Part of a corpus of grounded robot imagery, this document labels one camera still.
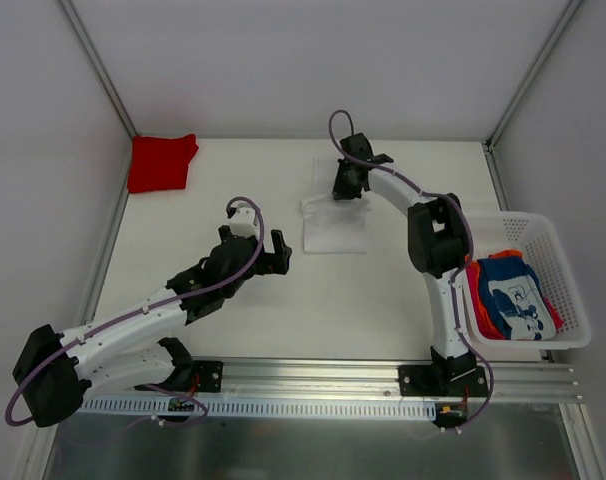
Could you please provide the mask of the white t-shirt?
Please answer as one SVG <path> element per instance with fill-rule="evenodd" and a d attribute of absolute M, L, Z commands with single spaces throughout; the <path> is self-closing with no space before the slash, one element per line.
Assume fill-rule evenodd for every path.
<path fill-rule="evenodd" d="M 312 158 L 311 187 L 300 201 L 303 249 L 306 254 L 364 254 L 368 249 L 365 198 L 334 200 L 336 160 L 316 153 Z"/>

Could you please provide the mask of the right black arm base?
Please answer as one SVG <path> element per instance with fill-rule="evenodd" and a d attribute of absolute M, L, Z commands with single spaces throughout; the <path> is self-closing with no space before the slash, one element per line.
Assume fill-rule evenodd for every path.
<path fill-rule="evenodd" d="M 486 398 L 489 394 L 489 383 L 482 367 L 450 378 L 432 364 L 406 364 L 397 368 L 397 376 L 404 397 Z"/>

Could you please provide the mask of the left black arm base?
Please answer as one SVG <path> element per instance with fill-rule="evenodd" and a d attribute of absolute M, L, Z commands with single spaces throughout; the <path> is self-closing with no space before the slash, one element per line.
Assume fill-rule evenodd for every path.
<path fill-rule="evenodd" d="M 171 388 L 184 393 L 219 393 L 223 367 L 221 361 L 191 359 L 176 368 L 170 380 Z"/>

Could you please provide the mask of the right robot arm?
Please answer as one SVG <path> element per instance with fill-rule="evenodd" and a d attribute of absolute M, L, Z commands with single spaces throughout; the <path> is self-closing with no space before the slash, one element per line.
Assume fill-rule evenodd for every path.
<path fill-rule="evenodd" d="M 352 200 L 373 192 L 406 218 L 408 254 L 423 275 L 433 322 L 430 366 L 411 382 L 453 395 L 477 367 L 461 319 L 462 274 L 473 253 L 473 240 L 458 198 L 422 189 L 391 168 L 389 156 L 374 154 L 362 133 L 332 143 L 342 155 L 333 199 Z"/>

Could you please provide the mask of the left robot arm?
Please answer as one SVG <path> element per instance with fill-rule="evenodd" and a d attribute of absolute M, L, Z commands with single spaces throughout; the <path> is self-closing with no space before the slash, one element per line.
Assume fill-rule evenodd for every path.
<path fill-rule="evenodd" d="M 83 403 L 110 389 L 187 388 L 194 370 L 190 353 L 168 332 L 222 308 L 254 276 L 285 275 L 292 249 L 281 231 L 260 235 L 219 229 L 220 243 L 197 264 L 176 274 L 132 311 L 57 332 L 45 324 L 28 336 L 12 370 L 13 401 L 24 400 L 27 421 L 56 425 Z"/>

